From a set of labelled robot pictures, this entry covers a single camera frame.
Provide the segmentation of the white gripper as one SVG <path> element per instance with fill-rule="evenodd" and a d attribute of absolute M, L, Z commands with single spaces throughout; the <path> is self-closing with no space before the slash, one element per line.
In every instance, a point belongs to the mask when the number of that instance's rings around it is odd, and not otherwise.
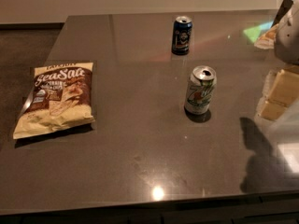
<path fill-rule="evenodd" d="M 283 0 L 274 26 L 254 43 L 259 49 L 274 48 L 284 63 L 299 64 L 299 0 Z M 299 98 L 299 67 L 271 70 L 265 78 L 257 106 L 260 117 L 278 119 Z"/>

